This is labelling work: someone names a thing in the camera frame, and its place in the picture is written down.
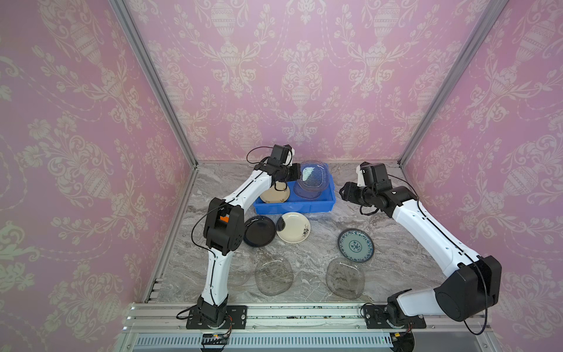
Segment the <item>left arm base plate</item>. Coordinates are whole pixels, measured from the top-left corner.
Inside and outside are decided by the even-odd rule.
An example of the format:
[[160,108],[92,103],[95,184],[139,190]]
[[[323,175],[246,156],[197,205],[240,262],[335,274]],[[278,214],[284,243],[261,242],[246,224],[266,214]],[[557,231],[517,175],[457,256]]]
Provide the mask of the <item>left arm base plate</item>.
[[193,306],[187,313],[186,328],[244,330],[247,317],[248,307],[244,305],[227,305],[218,309]]

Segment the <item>cream plate with characters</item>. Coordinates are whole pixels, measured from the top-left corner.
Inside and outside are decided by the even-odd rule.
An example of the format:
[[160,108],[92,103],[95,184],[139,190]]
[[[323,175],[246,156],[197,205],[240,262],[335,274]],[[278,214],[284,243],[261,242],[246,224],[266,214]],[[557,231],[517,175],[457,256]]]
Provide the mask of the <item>cream plate with characters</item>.
[[260,195],[262,202],[266,204],[277,204],[286,202],[290,197],[290,189],[288,186],[272,186]]

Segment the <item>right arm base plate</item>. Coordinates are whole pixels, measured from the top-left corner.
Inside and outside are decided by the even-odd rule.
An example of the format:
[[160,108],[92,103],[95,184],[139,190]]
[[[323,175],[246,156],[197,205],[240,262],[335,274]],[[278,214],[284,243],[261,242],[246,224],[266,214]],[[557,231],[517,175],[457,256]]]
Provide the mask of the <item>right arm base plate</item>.
[[424,318],[408,317],[399,312],[393,305],[366,303],[360,308],[360,316],[368,329],[426,329]]

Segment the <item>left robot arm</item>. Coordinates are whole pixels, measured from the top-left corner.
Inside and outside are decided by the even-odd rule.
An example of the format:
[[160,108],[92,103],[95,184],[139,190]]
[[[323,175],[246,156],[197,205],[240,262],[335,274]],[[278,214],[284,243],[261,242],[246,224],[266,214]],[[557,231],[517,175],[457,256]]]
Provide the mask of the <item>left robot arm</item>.
[[301,166],[293,163],[290,145],[274,145],[271,155],[254,163],[250,176],[225,198],[213,198],[203,224],[205,245],[196,246],[208,253],[205,285],[196,302],[195,315],[203,324],[220,327],[227,318],[227,281],[233,253],[243,242],[245,212],[259,196],[278,182],[293,182],[301,177]]

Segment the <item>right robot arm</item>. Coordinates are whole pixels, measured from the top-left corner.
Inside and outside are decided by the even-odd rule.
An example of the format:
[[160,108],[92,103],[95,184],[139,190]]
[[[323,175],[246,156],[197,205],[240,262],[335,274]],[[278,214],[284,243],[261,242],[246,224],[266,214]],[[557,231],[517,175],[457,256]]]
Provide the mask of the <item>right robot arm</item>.
[[404,290],[387,299],[386,315],[393,326],[403,327],[420,316],[445,315],[463,322],[497,305],[502,266],[466,246],[425,209],[408,183],[394,186],[384,164],[364,162],[356,168],[358,180],[347,182],[341,198],[361,208],[385,213],[404,227],[438,264],[445,281],[425,290]]

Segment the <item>brownish glass plate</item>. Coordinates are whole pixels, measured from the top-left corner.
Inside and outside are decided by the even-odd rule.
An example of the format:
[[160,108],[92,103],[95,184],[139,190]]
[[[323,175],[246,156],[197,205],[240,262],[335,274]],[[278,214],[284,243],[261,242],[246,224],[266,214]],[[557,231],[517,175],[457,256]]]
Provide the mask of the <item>brownish glass plate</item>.
[[307,192],[323,192],[329,184],[328,164],[322,161],[304,161],[301,163],[301,177],[298,185]]
[[294,193],[304,199],[317,199],[328,189],[329,178],[309,176],[307,179],[299,179],[293,188]]

